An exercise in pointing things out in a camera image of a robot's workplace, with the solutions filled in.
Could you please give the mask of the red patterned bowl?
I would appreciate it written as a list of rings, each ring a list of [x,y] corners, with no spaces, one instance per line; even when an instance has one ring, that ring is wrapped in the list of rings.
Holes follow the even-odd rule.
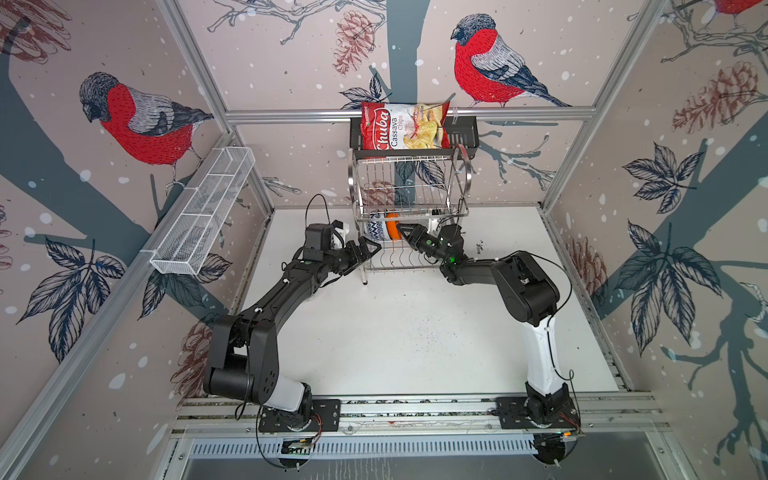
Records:
[[[386,239],[386,227],[382,225],[381,217],[378,214],[372,214],[366,222],[366,235],[375,240],[383,241]]]

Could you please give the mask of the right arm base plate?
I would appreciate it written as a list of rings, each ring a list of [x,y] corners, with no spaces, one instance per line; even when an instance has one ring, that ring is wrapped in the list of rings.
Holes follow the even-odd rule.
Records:
[[[499,419],[504,430],[578,430],[581,427],[581,419],[570,398],[538,401],[527,397],[498,397],[490,413]]]

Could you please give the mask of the blue floral ceramic bowl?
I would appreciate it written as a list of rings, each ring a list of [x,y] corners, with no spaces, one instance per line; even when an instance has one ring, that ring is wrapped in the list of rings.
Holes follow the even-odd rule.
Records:
[[[387,221],[386,221],[386,214],[380,213],[380,227],[381,227],[381,236],[382,239],[387,241],[390,240],[390,236],[388,233],[388,227],[387,227]]]

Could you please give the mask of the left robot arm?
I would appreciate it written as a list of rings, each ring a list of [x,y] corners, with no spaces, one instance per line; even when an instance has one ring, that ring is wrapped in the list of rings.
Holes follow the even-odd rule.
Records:
[[[203,390],[208,395],[252,403],[302,423],[313,414],[311,387],[280,372],[278,334],[298,307],[328,275],[352,273],[382,249],[364,236],[335,248],[330,241],[307,240],[282,269],[276,284],[237,315],[219,317],[212,326]]]

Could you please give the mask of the orange plastic bowl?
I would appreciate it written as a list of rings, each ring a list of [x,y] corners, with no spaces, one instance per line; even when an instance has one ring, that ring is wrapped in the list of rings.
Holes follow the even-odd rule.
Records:
[[[402,239],[399,231],[399,216],[395,212],[388,212],[385,214],[385,225],[387,235],[392,241],[400,241]]]

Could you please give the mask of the stainless steel dish rack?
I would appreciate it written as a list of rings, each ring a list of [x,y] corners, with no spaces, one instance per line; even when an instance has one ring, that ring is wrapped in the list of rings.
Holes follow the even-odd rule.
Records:
[[[472,166],[467,150],[350,150],[348,183],[357,231],[366,235],[372,214],[395,212],[399,224],[420,224],[435,235],[469,213]],[[435,268],[439,263],[413,250],[407,241],[383,240],[367,266],[375,272]]]

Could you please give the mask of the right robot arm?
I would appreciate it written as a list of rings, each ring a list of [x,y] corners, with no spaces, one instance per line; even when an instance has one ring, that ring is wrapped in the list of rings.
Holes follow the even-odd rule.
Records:
[[[397,230],[413,250],[438,261],[440,272],[450,284],[497,288],[509,314],[524,325],[528,417],[539,427],[558,420],[580,427],[577,402],[569,389],[571,379],[559,371],[553,339],[560,293],[536,262],[538,257],[518,250],[499,259],[470,258],[464,253],[464,239],[457,224],[441,227],[435,236],[419,224],[401,223]]]

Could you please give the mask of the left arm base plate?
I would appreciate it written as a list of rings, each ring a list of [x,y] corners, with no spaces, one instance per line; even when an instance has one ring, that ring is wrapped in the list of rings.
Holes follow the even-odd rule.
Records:
[[[260,434],[336,432],[339,428],[340,414],[339,399],[314,399],[307,418],[304,418],[300,412],[263,408],[257,430]]]

